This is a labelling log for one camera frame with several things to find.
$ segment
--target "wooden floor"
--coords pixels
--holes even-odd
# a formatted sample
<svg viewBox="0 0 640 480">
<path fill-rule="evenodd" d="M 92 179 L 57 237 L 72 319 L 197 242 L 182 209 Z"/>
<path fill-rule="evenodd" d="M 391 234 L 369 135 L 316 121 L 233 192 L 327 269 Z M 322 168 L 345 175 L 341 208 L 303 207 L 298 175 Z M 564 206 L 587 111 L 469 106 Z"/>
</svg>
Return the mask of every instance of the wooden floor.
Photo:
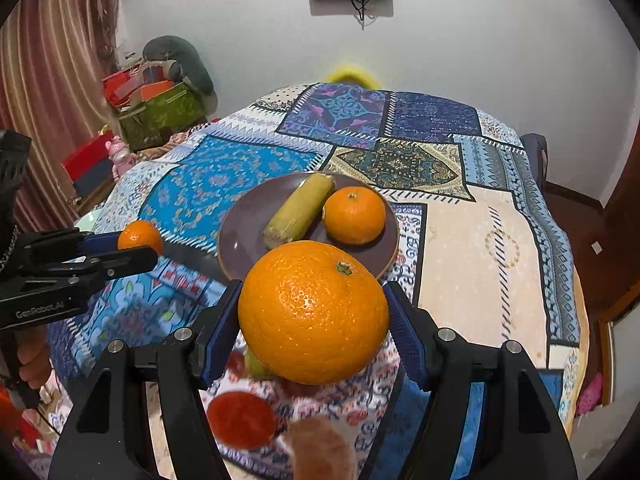
<svg viewBox="0 0 640 480">
<path fill-rule="evenodd" d="M 590 348 L 585 387 L 602 371 L 602 350 L 596 328 L 598 313 L 610 307 L 640 276 L 640 262 L 629 250 L 628 236 L 620 229 L 606 225 L 604 215 L 596 208 L 545 191 L 552 217 L 567 233 L 574 253 L 574 264 L 580 276 L 584 303 L 590 322 Z M 602 252 L 591 247 L 599 242 Z"/>
</svg>

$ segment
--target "tied curtain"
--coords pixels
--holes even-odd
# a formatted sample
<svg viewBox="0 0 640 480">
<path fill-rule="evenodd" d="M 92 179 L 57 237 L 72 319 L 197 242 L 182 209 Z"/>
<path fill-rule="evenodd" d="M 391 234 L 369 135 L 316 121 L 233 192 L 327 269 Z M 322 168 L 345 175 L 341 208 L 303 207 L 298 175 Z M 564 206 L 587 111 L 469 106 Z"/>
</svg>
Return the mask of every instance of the tied curtain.
<svg viewBox="0 0 640 480">
<path fill-rule="evenodd" d="M 62 162 L 105 124 L 118 0 L 20 0 L 0 28 L 0 128 L 30 136 L 14 215 L 23 232 L 69 227 L 76 195 Z"/>
</svg>

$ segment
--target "screw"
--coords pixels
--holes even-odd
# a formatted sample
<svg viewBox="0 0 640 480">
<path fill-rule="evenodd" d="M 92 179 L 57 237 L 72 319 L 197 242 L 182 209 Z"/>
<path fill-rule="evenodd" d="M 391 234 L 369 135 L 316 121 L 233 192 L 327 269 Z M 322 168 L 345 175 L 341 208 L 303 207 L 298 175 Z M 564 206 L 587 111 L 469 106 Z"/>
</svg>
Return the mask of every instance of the screw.
<svg viewBox="0 0 640 480">
<path fill-rule="evenodd" d="M 184 326 L 184 327 L 179 328 L 178 330 L 176 330 L 174 332 L 174 337 L 178 341 L 184 341 L 185 339 L 190 338 L 191 334 L 193 334 L 193 332 L 191 331 L 191 328 L 187 328 L 187 327 Z"/>
<path fill-rule="evenodd" d="M 456 338 L 456 333 L 450 328 L 441 328 L 438 330 L 438 337 L 443 341 L 453 341 Z"/>
<path fill-rule="evenodd" d="M 522 352 L 522 345 L 517 341 L 514 341 L 513 339 L 509 339 L 505 346 L 507 347 L 507 350 L 512 354 L 519 354 L 520 352 Z"/>
<path fill-rule="evenodd" d="M 107 350 L 112 354 L 119 352 L 124 348 L 124 343 L 120 339 L 114 339 L 107 345 Z"/>
</svg>

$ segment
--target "pink figurine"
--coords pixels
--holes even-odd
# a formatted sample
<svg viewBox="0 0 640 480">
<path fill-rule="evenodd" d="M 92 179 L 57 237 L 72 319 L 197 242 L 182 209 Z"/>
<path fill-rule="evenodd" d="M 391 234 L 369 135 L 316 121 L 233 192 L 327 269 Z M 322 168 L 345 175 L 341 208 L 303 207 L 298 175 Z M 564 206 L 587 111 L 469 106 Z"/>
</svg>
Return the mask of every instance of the pink figurine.
<svg viewBox="0 0 640 480">
<path fill-rule="evenodd" d="M 113 162 L 113 168 L 111 168 L 113 181 L 117 182 L 127 170 L 130 170 L 130 168 L 136 165 L 138 156 L 129 151 L 127 141 L 121 139 L 119 136 L 113 137 L 113 140 L 107 140 L 104 145 L 109 153 L 109 158 Z"/>
</svg>

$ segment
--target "patchwork quilt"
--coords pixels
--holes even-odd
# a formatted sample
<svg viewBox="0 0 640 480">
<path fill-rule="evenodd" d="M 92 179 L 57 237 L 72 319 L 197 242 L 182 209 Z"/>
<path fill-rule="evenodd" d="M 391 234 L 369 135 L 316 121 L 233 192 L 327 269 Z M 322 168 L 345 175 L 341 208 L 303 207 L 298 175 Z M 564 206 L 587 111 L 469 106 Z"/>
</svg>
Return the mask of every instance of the patchwork quilt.
<svg viewBox="0 0 640 480">
<path fill-rule="evenodd" d="M 377 189 L 401 233 L 386 279 L 468 341 L 521 342 L 570 431 L 588 326 L 569 241 L 549 214 L 515 131 L 481 110 L 342 84 L 280 89 L 132 168 L 94 229 L 117 231 L 141 218 L 165 240 L 215 253 L 223 218 L 243 193 L 305 170 L 347 174 Z M 193 322 L 223 288 L 166 258 L 151 273 L 111 282 L 87 314 L 51 326 L 57 374 L 63 383 L 87 374 L 116 337 L 130 345 L 161 340 Z M 242 335 L 236 346 L 244 346 Z M 204 404 L 229 390 L 267 399 L 282 436 L 260 449 L 219 444 L 234 478 L 292 478 L 283 440 L 302 422 L 311 424 L 306 419 L 319 428 L 314 438 L 325 435 L 344 448 L 345 478 L 395 478 L 429 398 L 405 376 L 390 336 L 367 368 L 312 396 L 228 370 L 202 393 Z M 452 478 L 469 472 L 483 391 L 482 383 L 472 389 Z M 156 452 L 170 469 L 159 413 L 151 412 Z"/>
</svg>

